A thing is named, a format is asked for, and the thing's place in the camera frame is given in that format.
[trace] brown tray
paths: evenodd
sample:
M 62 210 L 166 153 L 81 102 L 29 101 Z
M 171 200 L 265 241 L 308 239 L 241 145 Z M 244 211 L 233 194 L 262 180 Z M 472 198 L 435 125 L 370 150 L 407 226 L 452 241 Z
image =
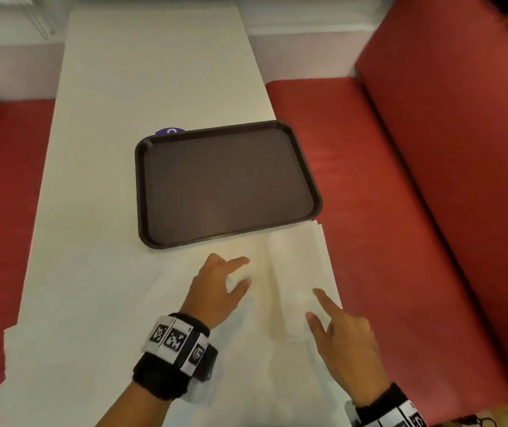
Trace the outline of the brown tray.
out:
M 139 237 L 168 249 L 311 220 L 321 195 L 278 121 L 149 136 L 136 146 Z

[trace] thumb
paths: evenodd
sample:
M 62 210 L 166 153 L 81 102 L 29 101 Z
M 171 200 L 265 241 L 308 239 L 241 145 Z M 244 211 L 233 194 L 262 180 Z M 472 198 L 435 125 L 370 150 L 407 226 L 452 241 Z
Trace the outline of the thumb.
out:
M 236 287 L 232 289 L 232 292 L 228 294 L 233 309 L 238 306 L 240 300 L 244 297 L 244 295 L 246 295 L 246 292 L 248 292 L 248 288 L 250 287 L 251 283 L 252 281 L 250 279 L 241 280 L 240 282 L 238 282 Z
M 327 344 L 327 334 L 323 329 L 323 325 L 321 324 L 320 319 L 310 311 L 305 314 L 305 318 L 307 319 L 307 324 L 309 325 L 309 329 L 312 331 L 313 338 L 315 339 L 315 344 L 317 345 L 317 350 L 319 353 L 325 349 L 325 345 Z

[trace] purple label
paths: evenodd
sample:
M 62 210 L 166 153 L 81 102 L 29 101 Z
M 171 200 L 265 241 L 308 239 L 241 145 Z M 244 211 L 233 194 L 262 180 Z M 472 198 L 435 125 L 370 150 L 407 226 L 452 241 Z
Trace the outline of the purple label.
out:
M 182 128 L 162 128 L 155 132 L 156 136 L 170 135 L 171 133 L 181 133 L 185 130 Z

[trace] hand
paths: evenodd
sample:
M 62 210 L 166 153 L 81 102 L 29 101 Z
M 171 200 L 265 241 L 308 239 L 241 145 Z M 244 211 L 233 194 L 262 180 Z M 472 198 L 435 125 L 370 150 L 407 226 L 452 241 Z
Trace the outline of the hand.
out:
M 315 314 L 305 315 L 317 350 L 333 379 L 351 396 L 355 406 L 368 406 L 391 385 L 371 325 L 365 318 L 345 313 L 323 290 L 314 289 L 313 293 L 331 317 L 325 331 Z
M 225 261 L 211 253 L 193 279 L 180 313 L 199 319 L 210 330 L 220 325 L 238 307 L 250 287 L 250 280 L 242 280 L 228 293 L 226 279 L 249 262 L 250 259 L 244 256 Z

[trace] red backrest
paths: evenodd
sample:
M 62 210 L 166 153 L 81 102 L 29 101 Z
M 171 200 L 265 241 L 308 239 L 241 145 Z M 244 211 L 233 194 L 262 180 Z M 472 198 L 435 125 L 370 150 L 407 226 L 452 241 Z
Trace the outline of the red backrest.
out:
M 508 353 L 505 16 L 488 0 L 397 0 L 357 71 Z

